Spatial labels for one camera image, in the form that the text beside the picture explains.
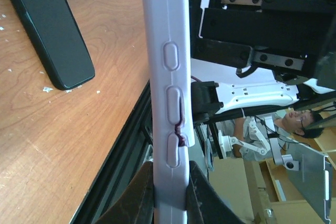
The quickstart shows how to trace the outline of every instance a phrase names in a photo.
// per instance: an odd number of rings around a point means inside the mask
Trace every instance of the monitor arm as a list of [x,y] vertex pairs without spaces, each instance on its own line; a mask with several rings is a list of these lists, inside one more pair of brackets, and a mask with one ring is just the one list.
[[222,152],[223,157],[225,158],[226,152],[230,152],[233,150],[233,145],[238,144],[245,148],[248,148],[254,152],[259,153],[260,155],[266,155],[270,150],[272,151],[273,160],[276,165],[283,165],[287,170],[296,170],[298,171],[300,166],[299,162],[293,160],[292,155],[282,155],[280,151],[280,147],[278,144],[278,138],[272,132],[275,132],[275,127],[273,123],[273,119],[271,115],[263,116],[266,126],[269,128],[267,129],[267,134],[270,137],[269,142],[260,132],[258,127],[256,126],[255,119],[252,119],[249,123],[249,132],[250,134],[254,134],[260,141],[261,147],[256,145],[252,145],[237,139],[236,137],[232,136],[223,136],[222,131],[218,131],[218,141],[220,146],[220,151]]

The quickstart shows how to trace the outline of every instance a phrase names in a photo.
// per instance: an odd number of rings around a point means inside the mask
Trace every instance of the man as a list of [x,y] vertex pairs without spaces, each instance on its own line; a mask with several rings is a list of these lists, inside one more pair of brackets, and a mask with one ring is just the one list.
[[[272,114],[274,126],[276,132],[279,134],[279,145],[284,148],[288,146],[286,142],[290,142],[289,137],[290,134],[297,134],[304,138],[316,138],[319,137],[322,132],[323,128],[319,129],[311,129],[306,130],[309,124],[313,122],[318,122],[322,120],[322,116],[320,114],[311,112],[311,111],[292,111],[287,113],[283,118],[281,118],[278,114]],[[218,129],[222,128],[223,135],[234,136],[237,139],[256,145],[261,147],[260,141],[254,139],[249,135],[248,124],[251,121],[251,118],[238,118],[235,120],[228,120],[221,123],[217,123]],[[267,138],[267,132],[265,126],[263,126],[259,120],[257,121],[257,127]],[[230,153],[226,153],[227,156],[236,157],[236,158],[243,158],[249,161],[260,161],[265,158],[271,158],[272,153],[269,151],[266,155],[261,155],[257,152],[254,152],[246,147],[240,145],[233,145],[233,151]]]

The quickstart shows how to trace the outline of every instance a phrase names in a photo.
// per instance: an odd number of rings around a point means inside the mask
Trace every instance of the black hair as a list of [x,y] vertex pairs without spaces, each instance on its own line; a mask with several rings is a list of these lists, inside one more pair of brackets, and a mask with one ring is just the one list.
[[[311,111],[311,113],[312,113],[312,117],[313,117],[313,123],[319,122],[323,119],[323,117],[319,113],[314,113],[313,111]],[[302,130],[303,130],[302,137],[304,137],[304,138],[317,138],[322,134],[324,128],[309,129],[309,130],[306,130],[306,129],[303,128]]]

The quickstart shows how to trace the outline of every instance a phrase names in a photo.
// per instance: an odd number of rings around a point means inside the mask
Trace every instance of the eyeglasses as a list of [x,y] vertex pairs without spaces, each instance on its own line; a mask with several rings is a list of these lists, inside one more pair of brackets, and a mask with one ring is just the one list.
[[300,119],[297,119],[296,121],[300,121],[301,122],[301,126],[302,128],[304,129],[305,127],[303,126],[303,121],[304,121],[305,118],[301,117]]

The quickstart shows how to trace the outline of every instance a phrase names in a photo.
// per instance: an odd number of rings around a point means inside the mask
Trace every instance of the black cable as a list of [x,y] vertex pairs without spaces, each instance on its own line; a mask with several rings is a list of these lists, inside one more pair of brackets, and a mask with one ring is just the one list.
[[236,75],[239,78],[245,78],[245,77],[249,76],[250,74],[254,73],[257,69],[258,69],[258,67],[251,66],[251,67],[249,67],[249,69],[247,69],[245,72],[243,72],[243,70],[241,68],[237,68]]
[[280,146],[280,148],[283,150],[283,151],[286,151],[286,149],[283,148],[283,146],[281,146],[279,143],[278,145]]
[[198,81],[198,82],[202,82],[199,78],[196,78],[194,76],[191,76],[191,79],[195,80],[195,81]]
[[311,147],[310,146],[310,144],[308,144],[308,143],[305,143],[305,142],[290,142],[290,141],[286,141],[286,140],[283,140],[282,138],[280,138],[282,141],[284,141],[285,143],[289,143],[289,144],[304,144],[304,145],[306,145],[306,146],[308,146],[308,147]]
[[312,113],[320,113],[320,112],[325,112],[325,111],[327,111],[327,112],[332,112],[332,111],[336,111],[336,107],[335,107],[335,104],[334,105],[331,105],[331,106],[328,106],[328,107],[325,107],[325,108],[323,108],[323,109],[320,109],[320,110],[312,110],[311,112]]

